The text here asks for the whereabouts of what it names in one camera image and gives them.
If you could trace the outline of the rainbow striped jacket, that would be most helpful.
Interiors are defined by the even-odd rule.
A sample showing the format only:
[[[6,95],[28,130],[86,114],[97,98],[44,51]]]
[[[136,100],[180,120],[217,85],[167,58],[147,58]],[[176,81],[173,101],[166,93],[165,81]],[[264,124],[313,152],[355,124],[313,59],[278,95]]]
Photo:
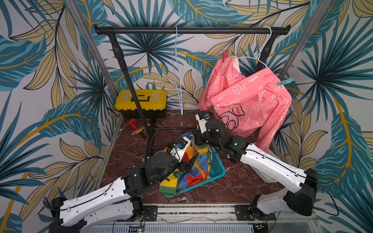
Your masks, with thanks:
[[[208,175],[211,170],[212,159],[210,147],[207,144],[196,146],[191,132],[185,133],[182,136],[191,140],[191,145],[187,148],[183,160],[189,161],[197,152],[199,156],[190,172],[180,172],[176,170],[160,184],[159,192],[165,196],[178,196],[184,192],[185,189],[210,179]]]

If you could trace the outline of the pink hooded jacket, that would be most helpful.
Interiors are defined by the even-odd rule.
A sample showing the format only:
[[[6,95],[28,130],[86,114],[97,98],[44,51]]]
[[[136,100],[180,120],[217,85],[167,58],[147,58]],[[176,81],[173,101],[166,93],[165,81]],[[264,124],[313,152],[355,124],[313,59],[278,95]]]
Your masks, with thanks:
[[[292,102],[290,93],[278,83],[269,68],[246,77],[236,56],[222,58],[213,68],[198,107],[213,109],[214,117],[233,136],[247,138],[259,129],[255,144],[267,152]]]

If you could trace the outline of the light blue wire hanger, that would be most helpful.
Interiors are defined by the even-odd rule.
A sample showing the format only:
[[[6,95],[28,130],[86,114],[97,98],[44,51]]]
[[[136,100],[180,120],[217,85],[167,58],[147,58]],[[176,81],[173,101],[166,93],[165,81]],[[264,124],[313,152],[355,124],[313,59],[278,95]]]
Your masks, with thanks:
[[[177,56],[177,44],[178,44],[178,27],[175,26],[175,42],[174,42],[174,51],[172,52],[172,62],[173,62],[173,72],[176,75],[178,73],[177,78],[174,78],[174,83],[177,91],[179,107],[180,107],[180,114],[181,116],[184,115],[184,105],[183,105],[183,97],[182,97],[182,86],[181,86],[181,74]]]

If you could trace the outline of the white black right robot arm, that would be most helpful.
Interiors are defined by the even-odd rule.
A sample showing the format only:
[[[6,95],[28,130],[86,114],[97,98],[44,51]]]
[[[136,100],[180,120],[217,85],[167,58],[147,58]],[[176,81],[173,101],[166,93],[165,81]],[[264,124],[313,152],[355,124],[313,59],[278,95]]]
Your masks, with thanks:
[[[283,185],[280,191],[257,195],[250,205],[249,214],[258,218],[290,210],[302,216],[312,215],[318,189],[318,173],[315,170],[291,166],[247,139],[231,136],[223,122],[217,119],[196,118],[199,124],[195,133],[198,142],[216,148],[232,163],[251,166],[264,181]]]

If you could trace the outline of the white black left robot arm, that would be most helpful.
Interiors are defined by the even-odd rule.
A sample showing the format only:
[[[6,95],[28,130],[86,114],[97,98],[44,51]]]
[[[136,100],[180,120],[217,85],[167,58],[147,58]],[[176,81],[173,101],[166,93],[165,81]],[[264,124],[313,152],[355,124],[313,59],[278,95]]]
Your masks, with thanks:
[[[79,233],[109,221],[139,219],[145,214],[141,196],[176,170],[190,171],[196,158],[185,161],[177,153],[161,151],[100,189],[70,200],[54,199],[46,205],[54,218],[49,232]]]

